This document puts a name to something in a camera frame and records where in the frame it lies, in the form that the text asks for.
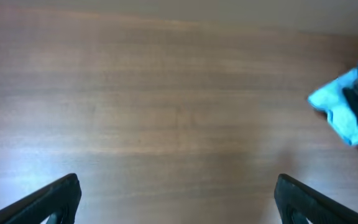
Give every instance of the wood grain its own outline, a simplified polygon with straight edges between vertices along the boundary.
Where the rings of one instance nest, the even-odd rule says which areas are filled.
[[[285,172],[358,211],[306,96],[358,38],[0,7],[0,208],[75,172],[77,223],[280,223]]]

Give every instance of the light blue fabric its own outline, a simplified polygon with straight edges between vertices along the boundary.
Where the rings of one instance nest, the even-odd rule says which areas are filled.
[[[327,113],[327,122],[349,145],[358,144],[357,118],[342,94],[344,87],[352,87],[358,78],[356,68],[316,90],[308,101],[316,110]]]

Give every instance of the gray wall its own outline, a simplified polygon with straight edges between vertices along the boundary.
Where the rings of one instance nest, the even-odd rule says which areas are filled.
[[[0,4],[358,35],[358,0],[0,0]]]

